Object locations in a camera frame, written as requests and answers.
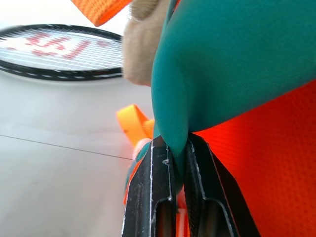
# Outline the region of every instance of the white surface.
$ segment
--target white surface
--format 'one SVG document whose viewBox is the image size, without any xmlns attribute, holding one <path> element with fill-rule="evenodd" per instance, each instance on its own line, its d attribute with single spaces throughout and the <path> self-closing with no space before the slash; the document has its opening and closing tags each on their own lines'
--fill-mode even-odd
<svg viewBox="0 0 316 237">
<path fill-rule="evenodd" d="M 92 26 L 69 0 L 0 0 L 0 27 L 40 23 Z M 0 72 L 0 237 L 120 236 L 132 148 L 115 113 L 132 103 L 153 117 L 150 89 L 123 79 Z"/>
</svg>

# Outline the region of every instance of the black racket frame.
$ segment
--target black racket frame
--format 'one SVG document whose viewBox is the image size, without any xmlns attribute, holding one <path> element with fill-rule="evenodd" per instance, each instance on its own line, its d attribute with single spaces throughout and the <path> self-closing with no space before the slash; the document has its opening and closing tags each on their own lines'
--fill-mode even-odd
<svg viewBox="0 0 316 237">
<path fill-rule="evenodd" d="M 22 25 L 6 28 L 0 31 L 0 39 L 4 36 L 8 36 L 12 33 L 23 32 L 27 30 L 37 29 L 58 29 L 60 31 L 81 31 L 89 35 L 98 36 L 106 39 L 121 41 L 121 36 L 112 32 L 100 30 L 97 28 L 76 26 L 76 25 L 63 25 L 63 24 L 37 24 L 37 25 Z M 43 80 L 54 80 L 54 81 L 87 81 L 87 80 L 100 80 L 100 79 L 111 79 L 121 78 L 122 68 L 110 68 L 100 70 L 80 70 L 80 71 L 68 71 L 68 70 L 49 70 L 40 69 L 28 66 L 22 66 L 15 63 L 6 62 L 0 60 L 0 70 L 15 74 L 22 77 L 43 79 Z"/>
</svg>

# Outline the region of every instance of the orange strap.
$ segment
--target orange strap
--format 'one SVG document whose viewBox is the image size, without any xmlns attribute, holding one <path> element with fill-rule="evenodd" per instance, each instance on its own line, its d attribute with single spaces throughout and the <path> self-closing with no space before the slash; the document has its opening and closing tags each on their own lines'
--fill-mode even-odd
<svg viewBox="0 0 316 237">
<path fill-rule="evenodd" d="M 102 26 L 132 0 L 72 0 L 74 5 L 95 26 Z"/>
<path fill-rule="evenodd" d="M 117 118 L 133 147 L 142 139 L 153 138 L 154 120 L 149 120 L 136 105 L 130 105 L 119 110 Z"/>
</svg>

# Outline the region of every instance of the tennis racket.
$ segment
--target tennis racket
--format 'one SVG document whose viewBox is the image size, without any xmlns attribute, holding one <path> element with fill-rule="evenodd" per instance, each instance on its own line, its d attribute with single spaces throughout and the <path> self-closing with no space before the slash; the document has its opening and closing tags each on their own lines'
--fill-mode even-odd
<svg viewBox="0 0 316 237">
<path fill-rule="evenodd" d="M 34 79 L 122 77 L 121 36 L 83 26 L 26 25 L 0 32 L 0 70 Z"/>
</svg>

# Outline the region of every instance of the teal fabric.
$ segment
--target teal fabric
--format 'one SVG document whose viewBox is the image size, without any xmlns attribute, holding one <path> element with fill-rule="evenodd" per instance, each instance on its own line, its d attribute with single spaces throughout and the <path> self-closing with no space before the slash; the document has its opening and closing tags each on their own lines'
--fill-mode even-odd
<svg viewBox="0 0 316 237">
<path fill-rule="evenodd" d="M 316 77 L 315 0 L 181 0 L 152 78 L 155 137 L 179 178 L 188 132 L 260 106 Z"/>
</svg>

